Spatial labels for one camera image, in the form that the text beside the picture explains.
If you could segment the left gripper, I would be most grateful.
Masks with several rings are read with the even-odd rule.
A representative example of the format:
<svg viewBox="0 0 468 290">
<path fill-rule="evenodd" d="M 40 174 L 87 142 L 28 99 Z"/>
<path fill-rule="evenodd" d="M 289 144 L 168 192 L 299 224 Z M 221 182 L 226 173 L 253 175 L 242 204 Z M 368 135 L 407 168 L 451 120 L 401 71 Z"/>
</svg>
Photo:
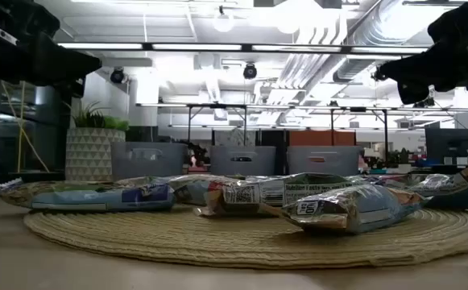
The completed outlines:
<svg viewBox="0 0 468 290">
<path fill-rule="evenodd" d="M 54 41 L 60 20 L 33 1 L 0 1 L 0 80 L 66 85 L 101 67 L 101 60 Z"/>
</svg>

